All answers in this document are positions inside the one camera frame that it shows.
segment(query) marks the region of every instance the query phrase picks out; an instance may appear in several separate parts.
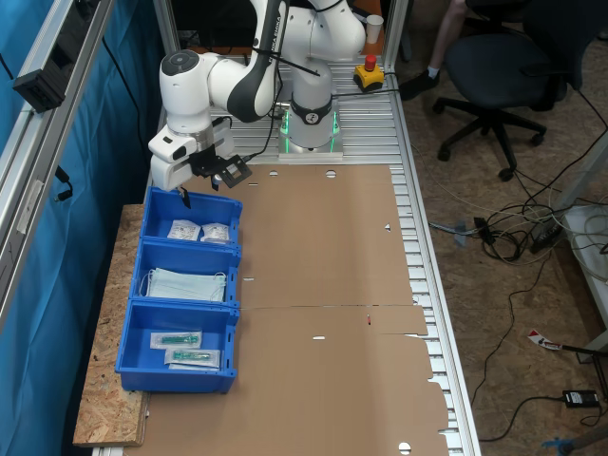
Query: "sneaker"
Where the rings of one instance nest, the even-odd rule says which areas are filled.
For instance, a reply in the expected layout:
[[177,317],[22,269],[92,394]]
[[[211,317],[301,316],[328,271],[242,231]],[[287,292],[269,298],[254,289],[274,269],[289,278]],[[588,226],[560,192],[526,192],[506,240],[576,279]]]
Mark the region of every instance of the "sneaker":
[[439,84],[439,75],[441,71],[437,73],[434,78],[428,77],[428,70],[425,69],[423,73],[420,73],[414,79],[410,79],[406,83],[399,85],[399,92],[401,92],[401,100],[404,102],[413,100],[425,90],[432,89]]

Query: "surgical mask package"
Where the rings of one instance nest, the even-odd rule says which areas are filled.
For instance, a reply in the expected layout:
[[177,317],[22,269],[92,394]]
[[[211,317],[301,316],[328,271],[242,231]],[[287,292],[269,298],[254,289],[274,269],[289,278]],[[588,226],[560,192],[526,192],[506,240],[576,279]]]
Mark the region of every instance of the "surgical mask package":
[[167,349],[164,364],[188,364],[219,368],[219,350]]
[[227,244],[230,242],[230,227],[221,223],[202,225],[202,237],[200,241]]
[[148,280],[146,296],[173,299],[195,299],[197,301],[221,302],[224,300],[226,275],[178,274],[161,268],[151,270],[140,284]]
[[171,371],[180,370],[180,371],[219,371],[219,368],[205,368],[203,366],[188,366],[187,364],[169,364],[169,369]]
[[151,349],[199,349],[202,332],[152,332]]
[[200,225],[190,220],[173,220],[169,239],[199,240]]

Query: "red emergency stop button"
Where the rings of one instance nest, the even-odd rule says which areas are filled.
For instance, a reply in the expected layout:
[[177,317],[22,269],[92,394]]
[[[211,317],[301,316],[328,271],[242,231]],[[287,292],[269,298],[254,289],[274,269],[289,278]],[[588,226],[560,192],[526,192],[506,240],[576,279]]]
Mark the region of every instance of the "red emergency stop button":
[[365,58],[365,70],[366,71],[373,71],[376,68],[376,56],[375,55],[368,55]]

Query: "brown cardboard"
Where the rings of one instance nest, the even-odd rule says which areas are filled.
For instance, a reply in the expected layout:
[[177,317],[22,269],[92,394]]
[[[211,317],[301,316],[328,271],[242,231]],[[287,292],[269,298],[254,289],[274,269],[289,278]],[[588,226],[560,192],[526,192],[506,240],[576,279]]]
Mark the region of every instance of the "brown cardboard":
[[124,454],[447,455],[426,344],[402,335],[425,331],[417,306],[244,310],[231,390],[153,394],[143,446]]
[[[387,166],[252,169],[248,180],[219,191],[243,202],[242,308],[412,305]],[[185,187],[215,193],[208,179]]]

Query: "hole in cardboard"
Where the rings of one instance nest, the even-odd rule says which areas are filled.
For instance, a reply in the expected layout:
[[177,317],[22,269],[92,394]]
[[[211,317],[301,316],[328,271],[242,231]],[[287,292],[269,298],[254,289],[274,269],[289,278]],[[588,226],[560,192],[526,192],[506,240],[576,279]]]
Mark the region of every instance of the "hole in cardboard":
[[402,442],[399,444],[399,452],[401,454],[410,454],[411,453],[411,446],[409,446],[408,442]]

